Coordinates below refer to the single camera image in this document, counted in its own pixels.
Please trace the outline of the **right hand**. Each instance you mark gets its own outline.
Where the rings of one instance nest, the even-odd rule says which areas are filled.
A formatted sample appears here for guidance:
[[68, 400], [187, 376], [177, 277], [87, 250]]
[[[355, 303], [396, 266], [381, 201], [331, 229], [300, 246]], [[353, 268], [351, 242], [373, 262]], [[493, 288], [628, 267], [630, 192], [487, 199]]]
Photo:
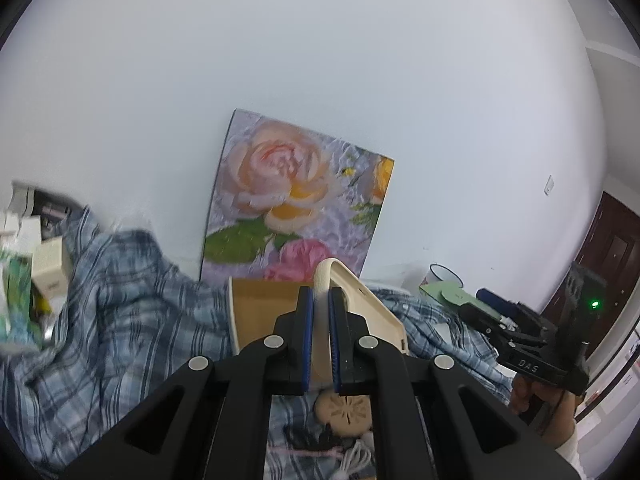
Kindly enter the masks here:
[[575, 396], [561, 388], [545, 385], [532, 378], [516, 375], [512, 382], [509, 406], [514, 414], [527, 412], [535, 398], [547, 404], [544, 428], [552, 432], [572, 432], [575, 427]]

